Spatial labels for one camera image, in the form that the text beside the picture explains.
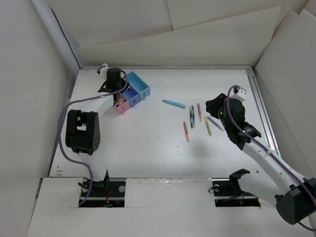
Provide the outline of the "lilac pen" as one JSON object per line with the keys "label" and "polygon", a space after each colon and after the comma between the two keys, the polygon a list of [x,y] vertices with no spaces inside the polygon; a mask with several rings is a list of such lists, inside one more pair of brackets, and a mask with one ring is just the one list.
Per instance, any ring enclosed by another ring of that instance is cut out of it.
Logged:
{"label": "lilac pen", "polygon": [[212,122],[220,131],[224,131],[224,129],[215,121],[213,120],[210,116],[207,116],[207,119]]}

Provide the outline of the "pink beige eraser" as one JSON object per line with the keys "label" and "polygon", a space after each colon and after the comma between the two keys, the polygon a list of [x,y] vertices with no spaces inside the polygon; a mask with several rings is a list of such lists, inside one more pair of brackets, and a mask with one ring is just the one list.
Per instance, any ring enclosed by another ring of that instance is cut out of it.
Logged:
{"label": "pink beige eraser", "polygon": [[123,98],[120,98],[119,101],[116,103],[116,106],[121,106],[122,104],[125,103],[125,100]]}

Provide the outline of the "orange pink pen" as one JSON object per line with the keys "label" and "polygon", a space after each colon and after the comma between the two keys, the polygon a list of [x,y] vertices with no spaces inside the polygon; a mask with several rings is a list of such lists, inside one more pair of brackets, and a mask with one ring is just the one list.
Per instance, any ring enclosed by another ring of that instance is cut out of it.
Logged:
{"label": "orange pink pen", "polygon": [[185,136],[186,136],[186,141],[187,141],[187,143],[189,143],[190,142],[190,137],[189,137],[189,133],[188,133],[187,124],[186,124],[185,121],[183,122],[183,126],[184,126],[184,132],[185,132]]}

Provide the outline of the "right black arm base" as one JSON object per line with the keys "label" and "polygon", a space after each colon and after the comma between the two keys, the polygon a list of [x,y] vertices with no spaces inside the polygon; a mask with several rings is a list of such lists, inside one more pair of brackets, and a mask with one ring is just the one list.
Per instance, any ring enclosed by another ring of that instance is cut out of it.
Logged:
{"label": "right black arm base", "polygon": [[228,178],[212,178],[208,192],[214,195],[216,207],[260,207],[260,200],[251,193],[244,192],[238,180],[250,171],[240,169]]}

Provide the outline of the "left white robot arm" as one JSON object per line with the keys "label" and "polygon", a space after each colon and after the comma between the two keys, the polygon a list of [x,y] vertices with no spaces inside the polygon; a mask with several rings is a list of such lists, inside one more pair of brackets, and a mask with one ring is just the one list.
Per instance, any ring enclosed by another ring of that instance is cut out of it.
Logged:
{"label": "left white robot arm", "polygon": [[109,108],[123,101],[122,93],[130,89],[126,72],[118,67],[102,65],[97,69],[104,82],[98,95],[68,103],[58,120],[58,144],[64,158],[87,168],[89,177],[79,185],[88,193],[95,191],[104,196],[110,191],[108,171],[100,173],[101,179],[94,180],[98,171],[97,155],[101,144],[99,117]]}

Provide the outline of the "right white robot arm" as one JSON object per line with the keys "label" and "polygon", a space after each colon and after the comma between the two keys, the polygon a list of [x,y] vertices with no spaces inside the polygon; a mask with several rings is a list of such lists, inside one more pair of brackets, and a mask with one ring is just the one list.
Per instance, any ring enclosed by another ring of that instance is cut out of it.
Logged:
{"label": "right white robot arm", "polygon": [[316,179],[306,178],[269,148],[259,130],[245,120],[243,101],[244,98],[221,93],[206,101],[206,111],[220,120],[229,140],[251,157],[272,183],[242,168],[229,176],[228,188],[235,195],[246,192],[265,200],[285,222],[301,225],[316,211]]}

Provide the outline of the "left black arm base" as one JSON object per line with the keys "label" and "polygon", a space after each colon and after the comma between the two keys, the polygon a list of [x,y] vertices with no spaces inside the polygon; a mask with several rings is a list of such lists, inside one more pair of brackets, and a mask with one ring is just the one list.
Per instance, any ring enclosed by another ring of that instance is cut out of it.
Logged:
{"label": "left black arm base", "polygon": [[89,194],[89,179],[84,179],[78,185],[81,187],[79,207],[124,207],[126,179],[110,178],[107,171],[103,180],[92,182],[92,189]]}

